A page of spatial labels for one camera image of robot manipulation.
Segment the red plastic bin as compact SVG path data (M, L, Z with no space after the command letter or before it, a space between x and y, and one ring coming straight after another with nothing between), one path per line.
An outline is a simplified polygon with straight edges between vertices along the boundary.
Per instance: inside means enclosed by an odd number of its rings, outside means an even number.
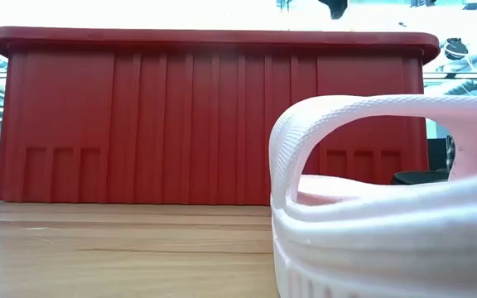
M268 139L318 95L419 94L421 32L0 27L0 201L269 203Z

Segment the white foam slipper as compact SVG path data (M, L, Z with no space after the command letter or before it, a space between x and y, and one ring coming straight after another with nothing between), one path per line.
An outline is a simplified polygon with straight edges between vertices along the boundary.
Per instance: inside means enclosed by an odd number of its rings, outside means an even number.
M376 116L446 126L455 141L448 179L376 185L304 173L329 133ZM305 99L279 117L268 153L280 298L477 298L477 97Z

